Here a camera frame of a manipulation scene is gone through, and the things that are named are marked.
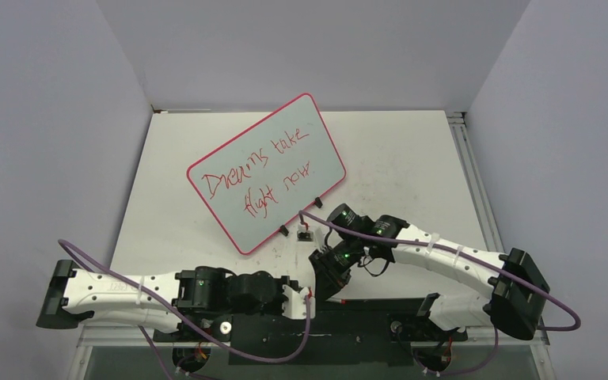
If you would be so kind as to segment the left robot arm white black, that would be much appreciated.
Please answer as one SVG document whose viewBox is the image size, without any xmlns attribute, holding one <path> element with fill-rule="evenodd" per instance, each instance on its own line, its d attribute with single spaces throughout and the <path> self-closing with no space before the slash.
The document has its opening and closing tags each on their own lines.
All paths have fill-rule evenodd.
<svg viewBox="0 0 608 380">
<path fill-rule="evenodd" d="M 204 319 L 229 314 L 270 314 L 291 320 L 307 316 L 311 290 L 288 276 L 265 271 L 237 275 L 199 266 L 157 275 L 109 275 L 58 261 L 36 326 L 76 329 L 90 322 L 142 326 L 198 339 Z"/>
</svg>

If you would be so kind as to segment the pink framed whiteboard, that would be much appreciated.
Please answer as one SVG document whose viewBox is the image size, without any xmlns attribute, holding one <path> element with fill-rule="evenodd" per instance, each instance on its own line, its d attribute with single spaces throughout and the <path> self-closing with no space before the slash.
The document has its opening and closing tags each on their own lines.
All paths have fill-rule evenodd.
<svg viewBox="0 0 608 380">
<path fill-rule="evenodd" d="M 192 163 L 187 178 L 234 248 L 252 253 L 347 170 L 309 93 Z"/>
</svg>

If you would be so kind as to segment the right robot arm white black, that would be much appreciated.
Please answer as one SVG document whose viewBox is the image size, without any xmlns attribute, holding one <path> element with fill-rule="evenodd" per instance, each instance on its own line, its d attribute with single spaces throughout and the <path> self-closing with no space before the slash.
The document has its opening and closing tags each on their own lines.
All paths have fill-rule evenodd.
<svg viewBox="0 0 608 380">
<path fill-rule="evenodd" d="M 327 220 L 341 241 L 309 256 L 318 299 L 337 295 L 349 283 L 352 267 L 363 259 L 380 258 L 387 264 L 424 268 L 476 292 L 428 295 L 416 317 L 417 331 L 427 339 L 481 326 L 493 326 L 518 340 L 531 340 L 537 332 L 550 288 L 529 253 L 465 247 L 391 215 L 377 220 L 358 215 L 345 203 Z"/>
</svg>

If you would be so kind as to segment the white marker pen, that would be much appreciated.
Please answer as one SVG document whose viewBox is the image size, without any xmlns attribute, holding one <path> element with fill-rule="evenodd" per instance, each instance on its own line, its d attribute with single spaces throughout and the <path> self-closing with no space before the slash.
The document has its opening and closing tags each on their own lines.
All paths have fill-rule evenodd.
<svg viewBox="0 0 608 380">
<path fill-rule="evenodd" d="M 341 305 L 347 303 L 347 301 L 344 299 L 336 299 L 336 298 L 328 299 L 326 302 L 331 302 L 331 303 L 341 304 Z"/>
</svg>

